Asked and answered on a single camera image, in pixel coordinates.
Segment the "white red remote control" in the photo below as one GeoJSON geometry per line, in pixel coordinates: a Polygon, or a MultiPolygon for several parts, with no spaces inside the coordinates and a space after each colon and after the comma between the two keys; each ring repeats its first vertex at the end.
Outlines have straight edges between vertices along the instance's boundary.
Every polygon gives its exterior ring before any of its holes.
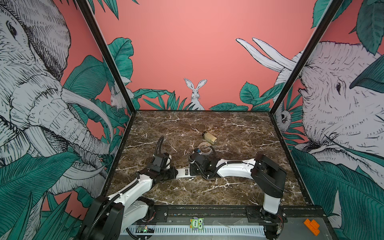
{"type": "Polygon", "coordinates": [[[176,179],[192,178],[190,168],[177,169],[176,179]]]}

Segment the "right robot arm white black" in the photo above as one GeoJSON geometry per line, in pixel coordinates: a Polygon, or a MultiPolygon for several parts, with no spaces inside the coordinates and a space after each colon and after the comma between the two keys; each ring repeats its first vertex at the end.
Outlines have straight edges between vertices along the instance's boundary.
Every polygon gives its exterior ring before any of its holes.
{"type": "Polygon", "coordinates": [[[254,180],[264,192],[261,215],[282,220],[279,213],[284,195],[287,172],[263,154],[249,160],[209,159],[199,149],[188,157],[191,176],[201,176],[207,181],[215,178],[238,177],[254,180]]]}

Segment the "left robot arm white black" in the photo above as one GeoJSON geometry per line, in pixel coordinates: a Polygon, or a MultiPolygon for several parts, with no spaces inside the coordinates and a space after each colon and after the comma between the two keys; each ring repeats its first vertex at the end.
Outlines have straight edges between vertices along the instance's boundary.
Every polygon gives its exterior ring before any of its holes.
{"type": "Polygon", "coordinates": [[[172,156],[162,153],[164,136],[157,142],[152,161],[136,173],[134,181],[108,196],[94,199],[75,240],[117,240],[132,223],[151,218],[148,214],[154,202],[143,197],[156,184],[173,180],[178,171],[171,167],[172,156]]]}

